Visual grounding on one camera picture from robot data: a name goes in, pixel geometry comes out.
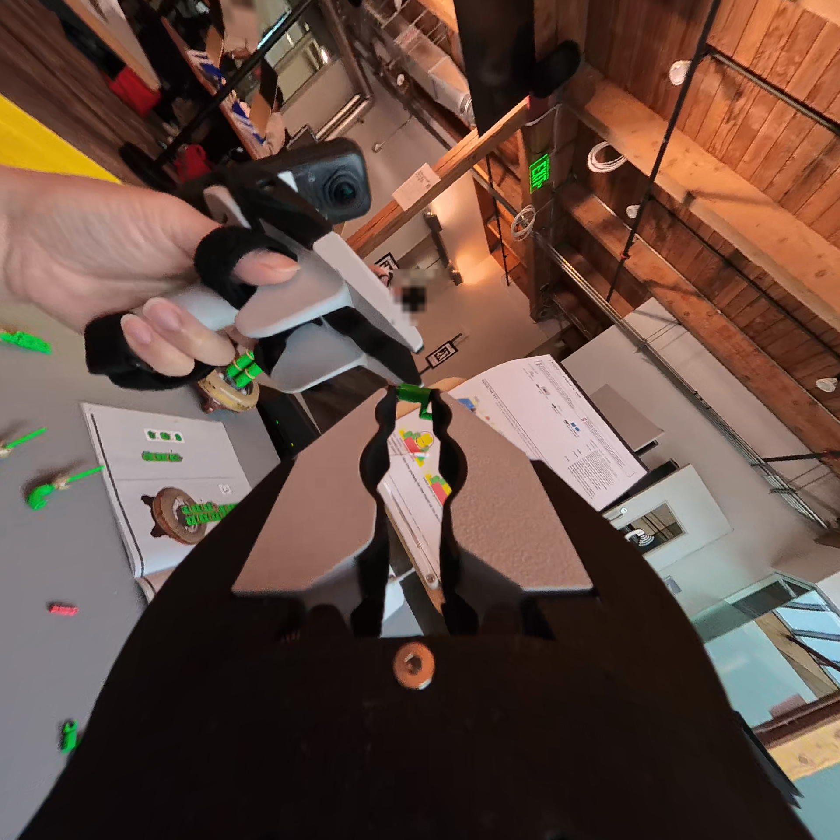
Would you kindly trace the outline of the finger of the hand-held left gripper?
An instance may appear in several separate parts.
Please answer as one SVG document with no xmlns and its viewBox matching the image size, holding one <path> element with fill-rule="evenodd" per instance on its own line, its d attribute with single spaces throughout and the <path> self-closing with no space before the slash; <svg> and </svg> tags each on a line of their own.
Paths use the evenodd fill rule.
<svg viewBox="0 0 840 840">
<path fill-rule="evenodd" d="M 424 348 L 412 318 L 393 298 L 389 288 L 361 257 L 336 233 L 327 233 L 313 244 L 313 253 L 343 279 L 352 307 L 372 326 L 414 353 Z"/>
<path fill-rule="evenodd" d="M 329 326 L 349 339 L 367 357 L 384 367 L 393 381 L 400 385 L 420 385 L 413 352 L 373 325 L 357 310 L 335 310 L 329 313 Z"/>
</svg>

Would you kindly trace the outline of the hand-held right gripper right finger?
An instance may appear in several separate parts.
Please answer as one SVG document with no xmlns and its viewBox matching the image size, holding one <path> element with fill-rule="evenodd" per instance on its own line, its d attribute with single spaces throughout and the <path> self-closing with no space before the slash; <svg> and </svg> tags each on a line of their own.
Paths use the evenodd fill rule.
<svg viewBox="0 0 840 840">
<path fill-rule="evenodd" d="M 590 596 L 594 585 L 538 467 L 446 392 L 432 391 L 438 469 L 450 486 L 439 540 L 443 616 L 475 635 L 492 613 L 545 635 L 539 600 Z"/>
</svg>

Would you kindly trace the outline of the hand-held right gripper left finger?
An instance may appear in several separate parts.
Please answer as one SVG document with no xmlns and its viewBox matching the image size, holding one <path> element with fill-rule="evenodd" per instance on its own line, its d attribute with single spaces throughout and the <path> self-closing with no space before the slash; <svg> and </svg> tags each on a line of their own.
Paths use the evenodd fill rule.
<svg viewBox="0 0 840 840">
<path fill-rule="evenodd" d="M 356 636 L 382 630 L 390 570 L 384 501 L 397 388 L 379 390 L 295 460 L 233 585 L 333 606 Z"/>
</svg>

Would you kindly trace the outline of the green lego stem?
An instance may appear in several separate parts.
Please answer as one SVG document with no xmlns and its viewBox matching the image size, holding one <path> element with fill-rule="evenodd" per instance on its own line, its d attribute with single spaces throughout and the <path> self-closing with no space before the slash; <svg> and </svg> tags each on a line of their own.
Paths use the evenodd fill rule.
<svg viewBox="0 0 840 840">
<path fill-rule="evenodd" d="M 85 469 L 72 475 L 60 475 L 49 482 L 36 485 L 26 496 L 26 505 L 30 510 L 38 511 L 44 509 L 56 493 L 68 490 L 88 477 L 96 476 L 104 470 L 100 465 L 91 469 Z"/>
<path fill-rule="evenodd" d="M 22 446 L 36 440 L 37 438 L 40 438 L 41 436 L 43 436 L 43 434 L 46 433 L 46 431 L 46 427 L 40 427 L 22 436 L 2 440 L 0 451 L 1 460 L 7 459 L 12 453 L 16 452 Z"/>
</svg>

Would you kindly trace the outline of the lego bamboo pot model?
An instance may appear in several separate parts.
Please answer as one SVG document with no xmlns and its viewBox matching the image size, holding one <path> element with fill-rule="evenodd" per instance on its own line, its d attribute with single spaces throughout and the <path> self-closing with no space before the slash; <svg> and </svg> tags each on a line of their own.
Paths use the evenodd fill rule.
<svg viewBox="0 0 840 840">
<path fill-rule="evenodd" d="M 194 384 L 203 413 L 245 413 L 256 408 L 257 377 L 262 372 L 253 350 L 246 350 L 229 364 L 212 370 Z"/>
</svg>

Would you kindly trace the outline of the lego instruction booklet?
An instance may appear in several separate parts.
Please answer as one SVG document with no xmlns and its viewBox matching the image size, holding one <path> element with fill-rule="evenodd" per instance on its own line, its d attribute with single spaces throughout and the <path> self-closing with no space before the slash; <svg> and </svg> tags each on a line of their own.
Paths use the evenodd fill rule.
<svg viewBox="0 0 840 840">
<path fill-rule="evenodd" d="M 133 578 L 151 602 L 251 491 L 224 425 L 83 402 Z"/>
</svg>

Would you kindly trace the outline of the person's left hand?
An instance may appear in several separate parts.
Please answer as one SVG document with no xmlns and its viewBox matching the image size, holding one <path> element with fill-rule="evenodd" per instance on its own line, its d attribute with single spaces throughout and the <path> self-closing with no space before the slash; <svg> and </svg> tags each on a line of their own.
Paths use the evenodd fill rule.
<svg viewBox="0 0 840 840">
<path fill-rule="evenodd" d="M 172 195 L 2 166 L 2 303 L 34 306 L 78 332 L 123 312 L 128 347 L 165 376 L 227 365 L 231 339 L 172 299 L 196 282 L 196 249 L 217 228 Z"/>
</svg>

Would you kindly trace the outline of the black white marker tag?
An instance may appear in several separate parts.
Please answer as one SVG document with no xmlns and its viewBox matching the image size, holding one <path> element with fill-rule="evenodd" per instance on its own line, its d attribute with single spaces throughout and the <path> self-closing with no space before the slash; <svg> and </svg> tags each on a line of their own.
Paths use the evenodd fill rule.
<svg viewBox="0 0 840 840">
<path fill-rule="evenodd" d="M 431 353 L 427 354 L 425 356 L 426 368 L 424 368 L 423 372 L 436 369 L 453 358 L 458 352 L 458 341 L 460 341 L 462 337 L 463 333 L 460 332 L 452 339 L 448 339 L 447 341 L 441 343 Z"/>
</svg>

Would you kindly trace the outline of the black electronic box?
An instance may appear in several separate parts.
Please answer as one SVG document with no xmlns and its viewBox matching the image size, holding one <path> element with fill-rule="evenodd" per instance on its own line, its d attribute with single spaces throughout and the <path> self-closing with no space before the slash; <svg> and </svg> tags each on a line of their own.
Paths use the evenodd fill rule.
<svg viewBox="0 0 840 840">
<path fill-rule="evenodd" d="M 280 461 L 297 457 L 320 432 L 295 395 L 261 384 L 256 409 Z"/>
</svg>

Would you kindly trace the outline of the printed instruction sheet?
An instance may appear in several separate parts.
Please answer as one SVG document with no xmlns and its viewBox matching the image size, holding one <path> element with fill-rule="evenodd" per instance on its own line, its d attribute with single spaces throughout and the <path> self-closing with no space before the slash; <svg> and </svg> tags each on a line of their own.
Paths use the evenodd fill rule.
<svg viewBox="0 0 840 840">
<path fill-rule="evenodd" d="M 548 355 L 499 364 L 447 392 L 533 461 L 540 461 L 596 511 L 648 469 Z"/>
</svg>

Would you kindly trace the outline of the white paper notice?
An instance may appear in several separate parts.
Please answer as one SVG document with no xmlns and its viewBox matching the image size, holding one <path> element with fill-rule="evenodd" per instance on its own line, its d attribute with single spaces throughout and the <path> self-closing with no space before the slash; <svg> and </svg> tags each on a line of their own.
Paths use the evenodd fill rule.
<svg viewBox="0 0 840 840">
<path fill-rule="evenodd" d="M 423 199 L 439 181 L 440 178 L 433 167 L 424 163 L 394 190 L 392 199 L 402 211 L 407 212 Z"/>
</svg>

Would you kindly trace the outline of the red bag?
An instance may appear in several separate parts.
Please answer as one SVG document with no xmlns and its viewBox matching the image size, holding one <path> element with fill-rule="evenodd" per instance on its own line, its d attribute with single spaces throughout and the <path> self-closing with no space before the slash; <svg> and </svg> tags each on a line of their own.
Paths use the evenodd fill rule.
<svg viewBox="0 0 840 840">
<path fill-rule="evenodd" d="M 141 119 L 147 119 L 161 102 L 161 91 L 149 87 L 129 66 L 124 66 L 107 85 Z"/>
</svg>

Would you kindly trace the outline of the white phone booth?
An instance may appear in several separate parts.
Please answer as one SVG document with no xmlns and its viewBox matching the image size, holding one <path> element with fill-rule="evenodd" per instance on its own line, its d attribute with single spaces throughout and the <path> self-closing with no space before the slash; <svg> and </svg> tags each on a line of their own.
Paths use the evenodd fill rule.
<svg viewBox="0 0 840 840">
<path fill-rule="evenodd" d="M 728 535 L 732 527 L 691 465 L 615 504 L 605 518 L 662 572 Z"/>
</svg>

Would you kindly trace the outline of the silver air duct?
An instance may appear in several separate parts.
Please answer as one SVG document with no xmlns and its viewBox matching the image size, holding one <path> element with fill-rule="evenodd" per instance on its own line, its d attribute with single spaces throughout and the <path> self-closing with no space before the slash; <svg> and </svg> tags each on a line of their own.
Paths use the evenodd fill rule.
<svg viewBox="0 0 840 840">
<path fill-rule="evenodd" d="M 393 37 L 407 74 L 439 106 L 474 128 L 476 118 L 466 76 L 435 42 L 412 25 Z"/>
</svg>

